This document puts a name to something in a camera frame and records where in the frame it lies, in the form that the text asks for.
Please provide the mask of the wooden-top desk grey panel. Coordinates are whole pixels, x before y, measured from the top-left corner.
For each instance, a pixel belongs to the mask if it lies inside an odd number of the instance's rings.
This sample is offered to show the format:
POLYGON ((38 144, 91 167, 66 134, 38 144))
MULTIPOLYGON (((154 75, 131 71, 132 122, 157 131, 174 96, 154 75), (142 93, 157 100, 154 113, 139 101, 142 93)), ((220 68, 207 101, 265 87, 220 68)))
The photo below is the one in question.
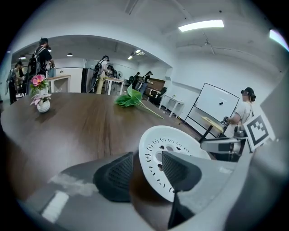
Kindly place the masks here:
POLYGON ((50 84, 50 92, 70 92, 70 77, 71 75, 60 75, 47 78, 50 84))

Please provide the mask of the black cabinet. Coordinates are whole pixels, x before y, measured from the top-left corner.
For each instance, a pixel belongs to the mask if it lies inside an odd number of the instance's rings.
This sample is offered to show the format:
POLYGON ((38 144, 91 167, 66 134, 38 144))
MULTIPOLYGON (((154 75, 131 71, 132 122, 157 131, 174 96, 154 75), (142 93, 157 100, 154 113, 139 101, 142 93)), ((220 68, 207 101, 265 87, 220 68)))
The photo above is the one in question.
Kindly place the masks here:
POLYGON ((88 68, 82 69, 82 77, 81 77, 81 92, 88 93, 91 91, 91 79, 93 77, 93 70, 88 68))

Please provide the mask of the green artificial leaf sprig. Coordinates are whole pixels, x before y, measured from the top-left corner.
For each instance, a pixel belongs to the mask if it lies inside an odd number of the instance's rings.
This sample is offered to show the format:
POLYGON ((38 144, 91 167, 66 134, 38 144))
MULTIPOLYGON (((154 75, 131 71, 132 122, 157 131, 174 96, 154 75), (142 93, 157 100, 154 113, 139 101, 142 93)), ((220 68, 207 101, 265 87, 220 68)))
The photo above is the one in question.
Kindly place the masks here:
POLYGON ((126 94, 120 95, 116 100, 115 103, 121 107, 130 107, 130 106, 135 106, 135 107, 141 107, 144 108, 151 113, 155 114, 159 118, 163 119, 162 116, 158 115, 151 109, 149 109, 143 102, 142 102, 142 96, 141 93, 138 92, 137 90, 134 90, 132 88, 132 85, 130 85, 126 91, 126 94))

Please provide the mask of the pale pink flowers white pot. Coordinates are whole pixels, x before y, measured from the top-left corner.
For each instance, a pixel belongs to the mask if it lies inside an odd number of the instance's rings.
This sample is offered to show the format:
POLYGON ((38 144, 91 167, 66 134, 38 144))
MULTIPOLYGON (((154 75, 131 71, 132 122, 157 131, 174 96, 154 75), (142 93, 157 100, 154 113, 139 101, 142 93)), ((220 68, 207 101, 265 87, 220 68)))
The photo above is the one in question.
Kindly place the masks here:
POLYGON ((40 113, 45 113, 50 109, 51 93, 36 94, 32 97, 30 105, 35 105, 40 113))

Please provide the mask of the small yellow table black post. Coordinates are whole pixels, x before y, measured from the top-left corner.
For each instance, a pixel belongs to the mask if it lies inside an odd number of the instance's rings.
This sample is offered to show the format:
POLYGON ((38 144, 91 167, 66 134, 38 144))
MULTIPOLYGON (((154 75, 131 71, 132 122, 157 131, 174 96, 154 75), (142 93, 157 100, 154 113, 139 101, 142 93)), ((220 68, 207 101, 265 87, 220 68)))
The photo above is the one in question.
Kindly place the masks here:
POLYGON ((215 123, 214 121, 212 121, 208 117, 202 116, 201 118, 209 125, 209 127, 206 130, 206 132, 202 135, 202 137, 200 138, 200 140, 199 140, 200 143, 205 140, 206 136, 210 133, 210 131, 213 128, 215 130, 217 130, 220 134, 222 134, 224 132, 224 127, 218 125, 217 123, 215 123))

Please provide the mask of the wooden-top white table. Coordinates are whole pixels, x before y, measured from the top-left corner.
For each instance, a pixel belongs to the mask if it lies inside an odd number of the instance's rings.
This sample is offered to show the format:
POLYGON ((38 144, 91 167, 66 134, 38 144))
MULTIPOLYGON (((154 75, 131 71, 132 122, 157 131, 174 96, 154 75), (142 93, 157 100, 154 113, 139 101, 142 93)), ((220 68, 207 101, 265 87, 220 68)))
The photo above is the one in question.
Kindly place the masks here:
POLYGON ((111 95, 113 82, 121 83, 121 88, 120 88, 120 93, 119 93, 119 96, 120 96, 122 94, 122 90, 123 90, 125 81, 117 79, 117 78, 106 77, 105 78, 105 90, 107 90, 108 95, 111 95))

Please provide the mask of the long ceiling light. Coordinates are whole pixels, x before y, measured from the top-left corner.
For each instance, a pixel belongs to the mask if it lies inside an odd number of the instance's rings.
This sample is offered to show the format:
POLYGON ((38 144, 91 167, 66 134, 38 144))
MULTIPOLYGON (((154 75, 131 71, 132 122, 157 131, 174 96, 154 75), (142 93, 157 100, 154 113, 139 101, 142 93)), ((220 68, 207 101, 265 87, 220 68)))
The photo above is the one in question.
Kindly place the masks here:
POLYGON ((223 27, 224 27, 223 21, 218 19, 218 20, 208 20, 208 21, 191 23, 191 24, 180 26, 178 29, 181 32, 186 32, 186 31, 196 30, 196 29, 223 28, 223 27))
POLYGON ((285 41, 285 39, 282 37, 282 35, 278 31, 276 31, 274 29, 271 29, 270 32, 269 32, 269 37, 270 37, 270 39, 272 39, 273 41, 277 42, 286 51, 289 52, 289 46, 288 46, 287 42, 285 41))

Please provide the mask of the white cabinet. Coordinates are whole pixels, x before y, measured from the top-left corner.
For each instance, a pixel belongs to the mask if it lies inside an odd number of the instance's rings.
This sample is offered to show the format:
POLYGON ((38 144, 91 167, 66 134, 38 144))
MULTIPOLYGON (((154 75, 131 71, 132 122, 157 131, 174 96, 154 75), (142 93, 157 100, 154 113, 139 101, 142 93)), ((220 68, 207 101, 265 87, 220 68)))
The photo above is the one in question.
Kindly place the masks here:
POLYGON ((81 93, 82 68, 56 68, 56 76, 70 76, 70 92, 81 93))

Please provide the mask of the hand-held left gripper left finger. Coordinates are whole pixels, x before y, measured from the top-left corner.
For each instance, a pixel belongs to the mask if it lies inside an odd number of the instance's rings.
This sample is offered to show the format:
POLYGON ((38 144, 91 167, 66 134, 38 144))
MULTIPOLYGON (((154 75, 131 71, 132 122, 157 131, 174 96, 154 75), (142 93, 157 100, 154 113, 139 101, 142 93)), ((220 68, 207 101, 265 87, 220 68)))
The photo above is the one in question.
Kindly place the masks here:
POLYGON ((44 231, 167 231, 168 201, 134 152, 71 166, 23 203, 44 231))

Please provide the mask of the white desk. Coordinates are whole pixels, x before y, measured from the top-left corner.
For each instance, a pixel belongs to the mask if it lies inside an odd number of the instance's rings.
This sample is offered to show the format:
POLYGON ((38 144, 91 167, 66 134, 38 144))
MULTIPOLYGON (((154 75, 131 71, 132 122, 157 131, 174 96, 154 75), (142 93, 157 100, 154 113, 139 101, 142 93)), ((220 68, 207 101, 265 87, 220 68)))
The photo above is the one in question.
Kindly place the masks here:
POLYGON ((171 97, 167 94, 163 94, 161 96, 161 101, 159 105, 159 109, 161 109, 162 106, 165 107, 165 110, 169 109, 170 110, 170 115, 169 117, 171 118, 172 115, 175 115, 176 118, 180 116, 182 113, 182 110, 184 108, 184 102, 182 100, 178 100, 175 97, 171 97))

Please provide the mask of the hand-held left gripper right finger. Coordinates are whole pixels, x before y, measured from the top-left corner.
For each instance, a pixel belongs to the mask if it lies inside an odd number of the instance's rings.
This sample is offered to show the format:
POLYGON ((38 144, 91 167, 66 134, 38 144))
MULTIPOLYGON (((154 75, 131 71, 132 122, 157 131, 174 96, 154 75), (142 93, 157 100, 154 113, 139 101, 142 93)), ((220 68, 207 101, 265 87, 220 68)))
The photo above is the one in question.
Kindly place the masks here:
POLYGON ((162 169, 174 189, 169 229, 225 229, 240 194, 235 162, 162 152, 162 169))

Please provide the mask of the white rolling whiteboard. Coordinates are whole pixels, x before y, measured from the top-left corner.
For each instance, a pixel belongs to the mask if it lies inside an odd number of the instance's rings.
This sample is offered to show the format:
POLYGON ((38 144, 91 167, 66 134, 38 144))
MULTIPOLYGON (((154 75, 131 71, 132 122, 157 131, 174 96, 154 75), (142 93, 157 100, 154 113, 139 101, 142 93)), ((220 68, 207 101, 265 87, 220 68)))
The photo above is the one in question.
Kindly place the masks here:
MULTIPOLYGON (((205 83, 198 97, 193 101, 189 112, 186 114, 184 123, 191 126, 200 136, 202 136, 209 125, 201 118, 206 116, 218 125, 224 117, 230 117, 239 103, 240 98, 217 86, 205 83)), ((220 133, 214 128, 206 136, 208 139, 216 138, 220 133)))

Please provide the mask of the white perforated steamer tray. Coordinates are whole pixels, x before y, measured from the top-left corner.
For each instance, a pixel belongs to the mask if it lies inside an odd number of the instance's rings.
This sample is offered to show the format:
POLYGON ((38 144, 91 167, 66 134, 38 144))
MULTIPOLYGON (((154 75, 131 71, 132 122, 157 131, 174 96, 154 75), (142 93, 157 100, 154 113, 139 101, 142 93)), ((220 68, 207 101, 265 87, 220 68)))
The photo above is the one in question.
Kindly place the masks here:
POLYGON ((150 186, 169 202, 174 200, 174 188, 159 166, 163 166, 161 154, 173 151, 177 155, 188 155, 210 160, 209 154, 185 132, 164 125, 154 126, 144 132, 139 143, 139 160, 143 174, 150 186))

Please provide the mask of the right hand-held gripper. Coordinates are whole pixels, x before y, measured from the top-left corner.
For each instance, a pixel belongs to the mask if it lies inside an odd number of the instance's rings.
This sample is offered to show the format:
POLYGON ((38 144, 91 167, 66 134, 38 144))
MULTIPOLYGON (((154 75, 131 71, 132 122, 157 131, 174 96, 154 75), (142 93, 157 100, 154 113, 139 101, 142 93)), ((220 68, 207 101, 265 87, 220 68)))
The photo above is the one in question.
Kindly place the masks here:
POLYGON ((250 151, 276 139, 275 133, 265 114, 256 114, 241 126, 235 127, 233 138, 206 139, 200 143, 201 149, 218 154, 241 154, 246 140, 250 151))

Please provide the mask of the brown wooden cabinet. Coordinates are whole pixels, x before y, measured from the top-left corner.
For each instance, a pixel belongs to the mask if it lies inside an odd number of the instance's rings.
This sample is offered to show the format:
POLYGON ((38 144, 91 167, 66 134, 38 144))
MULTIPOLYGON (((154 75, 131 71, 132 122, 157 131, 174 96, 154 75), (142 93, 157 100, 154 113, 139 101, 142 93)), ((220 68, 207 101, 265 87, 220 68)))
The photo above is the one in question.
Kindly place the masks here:
POLYGON ((166 93, 167 87, 165 87, 165 81, 158 79, 150 79, 153 84, 148 84, 145 95, 147 96, 147 101, 160 101, 162 95, 166 93))

